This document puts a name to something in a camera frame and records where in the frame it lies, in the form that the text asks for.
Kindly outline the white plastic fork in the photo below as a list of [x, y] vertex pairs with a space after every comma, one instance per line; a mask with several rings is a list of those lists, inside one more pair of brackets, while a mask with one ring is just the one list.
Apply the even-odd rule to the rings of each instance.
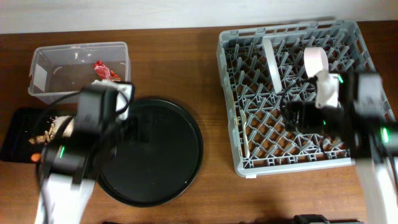
[[244, 156], [245, 158], [250, 157], [250, 150], [249, 150], [249, 143], [248, 143], [248, 136], [246, 133], [246, 124], [247, 124], [247, 117], [244, 110], [239, 110], [242, 122], [242, 129], [243, 129], [243, 143], [244, 143]]

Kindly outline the pink bowl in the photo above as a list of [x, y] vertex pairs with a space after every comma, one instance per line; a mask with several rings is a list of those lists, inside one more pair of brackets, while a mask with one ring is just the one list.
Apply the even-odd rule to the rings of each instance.
[[307, 77], [314, 77], [319, 71], [328, 70], [328, 58], [321, 47], [307, 47], [303, 55]]

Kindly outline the wooden chopstick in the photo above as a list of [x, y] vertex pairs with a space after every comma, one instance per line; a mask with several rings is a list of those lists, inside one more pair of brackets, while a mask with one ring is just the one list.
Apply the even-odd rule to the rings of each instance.
[[232, 94], [232, 99], [233, 99], [233, 107], [234, 107], [234, 116], [235, 116], [235, 125], [236, 125], [236, 135], [237, 135], [237, 143], [238, 143], [238, 151], [239, 151], [239, 156], [242, 157], [243, 152], [241, 148], [241, 141], [240, 141], [240, 134], [239, 134], [239, 121], [238, 121], [238, 114], [237, 114], [237, 107], [234, 99], [234, 93]]

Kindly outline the grey plate with food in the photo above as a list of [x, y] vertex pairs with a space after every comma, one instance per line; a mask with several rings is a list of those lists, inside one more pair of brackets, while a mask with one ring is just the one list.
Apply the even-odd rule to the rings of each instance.
[[269, 74], [272, 80], [272, 85], [274, 87], [274, 91], [275, 93], [280, 93], [282, 91], [282, 82], [280, 80], [279, 69], [275, 59], [272, 42], [264, 37], [262, 40], [262, 44], [268, 64]]

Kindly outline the white tissue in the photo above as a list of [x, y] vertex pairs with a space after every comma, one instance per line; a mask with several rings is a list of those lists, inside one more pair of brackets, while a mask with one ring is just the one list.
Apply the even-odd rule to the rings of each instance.
[[92, 85], [108, 85], [108, 80], [95, 80], [91, 83]]

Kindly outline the red snack wrapper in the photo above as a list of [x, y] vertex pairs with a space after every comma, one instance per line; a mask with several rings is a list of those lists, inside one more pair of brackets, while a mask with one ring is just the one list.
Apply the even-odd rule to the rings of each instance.
[[120, 82], [121, 77], [110, 70], [102, 61], [98, 60], [94, 65], [94, 71], [102, 80], [110, 80], [112, 82]]

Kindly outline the orange carrot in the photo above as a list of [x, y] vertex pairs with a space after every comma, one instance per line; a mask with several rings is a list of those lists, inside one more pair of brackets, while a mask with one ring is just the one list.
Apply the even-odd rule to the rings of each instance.
[[39, 153], [39, 152], [33, 153], [33, 155], [31, 155], [31, 157], [30, 157], [30, 160], [32, 163], [40, 164], [42, 162], [41, 153]]

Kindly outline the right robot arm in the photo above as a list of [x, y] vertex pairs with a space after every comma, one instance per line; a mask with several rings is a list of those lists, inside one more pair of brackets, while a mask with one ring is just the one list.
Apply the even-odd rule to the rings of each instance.
[[316, 85], [315, 101], [281, 101], [286, 129], [342, 140], [355, 163], [368, 222], [397, 223], [397, 122], [384, 115], [380, 74], [321, 70], [305, 82]]

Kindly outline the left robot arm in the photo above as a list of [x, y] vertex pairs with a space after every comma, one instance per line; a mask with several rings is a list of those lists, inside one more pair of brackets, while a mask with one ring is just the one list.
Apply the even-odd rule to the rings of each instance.
[[134, 90], [128, 82], [95, 81], [49, 105], [77, 98], [76, 115], [43, 146], [36, 166], [36, 223], [80, 223], [103, 166], [126, 133]]

